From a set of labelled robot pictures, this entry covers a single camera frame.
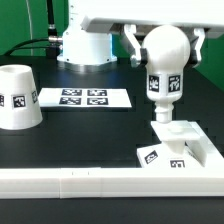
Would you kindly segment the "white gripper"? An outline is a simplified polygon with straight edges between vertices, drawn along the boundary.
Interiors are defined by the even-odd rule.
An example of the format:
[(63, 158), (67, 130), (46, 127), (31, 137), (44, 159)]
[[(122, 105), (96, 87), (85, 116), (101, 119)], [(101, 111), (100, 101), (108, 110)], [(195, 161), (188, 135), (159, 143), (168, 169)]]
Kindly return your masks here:
[(87, 32), (116, 32), (125, 24), (122, 44), (130, 54), (131, 66), (145, 66), (147, 50), (140, 46), (135, 25), (173, 25), (194, 28), (190, 35), (191, 66), (201, 63), (205, 31), (209, 38), (224, 34), (224, 0), (88, 0), (81, 9), (81, 27)]

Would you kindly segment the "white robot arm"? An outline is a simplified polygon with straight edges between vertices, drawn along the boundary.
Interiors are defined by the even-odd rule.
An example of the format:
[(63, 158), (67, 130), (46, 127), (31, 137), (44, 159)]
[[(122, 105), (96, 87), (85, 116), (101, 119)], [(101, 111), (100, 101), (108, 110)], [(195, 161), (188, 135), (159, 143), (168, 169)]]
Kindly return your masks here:
[(77, 71), (116, 62), (114, 34), (153, 73), (198, 65), (205, 37), (224, 34), (224, 0), (68, 0), (68, 15), (58, 61)]

